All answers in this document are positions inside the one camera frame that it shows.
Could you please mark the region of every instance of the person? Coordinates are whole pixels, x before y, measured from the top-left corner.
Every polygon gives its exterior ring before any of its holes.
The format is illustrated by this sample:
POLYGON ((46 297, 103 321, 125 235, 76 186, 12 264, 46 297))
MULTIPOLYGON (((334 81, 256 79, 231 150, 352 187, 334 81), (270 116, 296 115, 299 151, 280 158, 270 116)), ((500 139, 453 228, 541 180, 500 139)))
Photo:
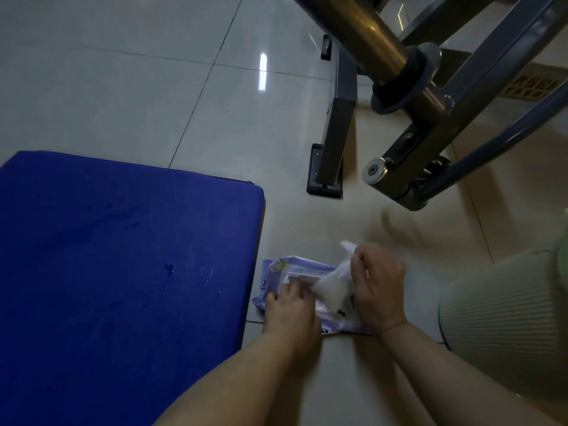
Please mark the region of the person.
MULTIPOLYGON (((351 259, 361 322, 384 344, 438 425, 558 425, 407 321, 404 267, 376 244, 351 259)), ((294 359, 320 339, 314 300, 298 280, 269 294, 262 335, 183 393, 156 426, 257 426, 294 359)))

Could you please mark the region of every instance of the white wipe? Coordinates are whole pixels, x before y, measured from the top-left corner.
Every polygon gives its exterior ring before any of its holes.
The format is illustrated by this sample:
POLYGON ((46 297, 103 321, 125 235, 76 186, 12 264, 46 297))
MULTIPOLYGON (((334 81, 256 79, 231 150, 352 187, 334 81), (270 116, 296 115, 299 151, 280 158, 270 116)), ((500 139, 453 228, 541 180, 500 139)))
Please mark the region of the white wipe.
POLYGON ((327 274, 310 287, 331 314, 336 314, 343 305, 345 298, 351 296, 351 256, 357 245, 349 241, 342 241, 341 246, 347 252, 347 257, 337 266, 337 269, 327 274))

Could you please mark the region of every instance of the white floor tile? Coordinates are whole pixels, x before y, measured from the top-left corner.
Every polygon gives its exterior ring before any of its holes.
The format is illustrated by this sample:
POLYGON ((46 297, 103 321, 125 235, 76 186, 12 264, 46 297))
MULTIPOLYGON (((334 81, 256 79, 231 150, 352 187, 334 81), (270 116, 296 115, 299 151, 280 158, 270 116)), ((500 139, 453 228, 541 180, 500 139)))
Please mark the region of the white floor tile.
POLYGON ((240 0, 2 0, 0 30, 213 63, 240 0))
POLYGON ((167 167, 211 68, 6 41, 0 49, 0 164, 42 149, 167 167))
POLYGON ((328 79, 330 62, 320 59, 323 31, 294 0, 243 0, 217 64, 328 79))
MULTIPOLYGON (((243 346, 262 325, 247 322, 243 346)), ((267 425, 433 425, 401 370, 371 336, 323 338, 283 381, 267 425)))
MULTIPOLYGON (((360 106, 345 153, 344 199, 306 193, 309 151, 325 123, 328 82, 214 66, 172 167, 252 181, 266 196, 252 296, 259 294, 261 261, 297 255, 332 265, 339 242, 382 243, 402 258, 465 272, 490 261, 469 204, 458 186, 410 212, 361 180, 408 125, 404 114, 369 109, 371 88, 359 88, 360 106)), ((259 320, 249 304, 249 319, 259 320)))
MULTIPOLYGON (((460 158, 501 132, 532 103, 497 99, 454 141, 460 158)), ((568 111, 466 178, 495 261, 559 236, 568 207, 568 111)))

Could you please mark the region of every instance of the person's right hand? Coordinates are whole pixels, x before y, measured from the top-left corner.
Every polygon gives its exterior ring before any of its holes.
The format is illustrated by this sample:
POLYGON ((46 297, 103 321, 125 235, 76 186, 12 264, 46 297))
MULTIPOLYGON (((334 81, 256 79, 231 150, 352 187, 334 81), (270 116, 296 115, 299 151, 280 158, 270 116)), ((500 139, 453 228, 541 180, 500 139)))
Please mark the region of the person's right hand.
POLYGON ((361 322, 377 336, 407 322, 404 265, 376 243, 357 247, 351 258, 353 303, 361 322))

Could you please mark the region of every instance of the wet wipes package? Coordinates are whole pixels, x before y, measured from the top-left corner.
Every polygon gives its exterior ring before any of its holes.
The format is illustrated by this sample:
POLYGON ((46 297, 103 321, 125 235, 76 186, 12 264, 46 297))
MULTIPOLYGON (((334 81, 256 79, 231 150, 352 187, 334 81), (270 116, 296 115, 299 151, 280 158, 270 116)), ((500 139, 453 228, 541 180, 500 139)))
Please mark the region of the wet wipes package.
POLYGON ((322 333, 370 333, 362 328, 353 307, 350 258, 356 245, 343 241, 347 257, 336 268, 307 258, 288 256, 262 262, 260 294, 252 300, 262 312, 268 293, 278 293, 290 278, 297 278, 303 287, 316 296, 316 315, 322 320, 322 333))

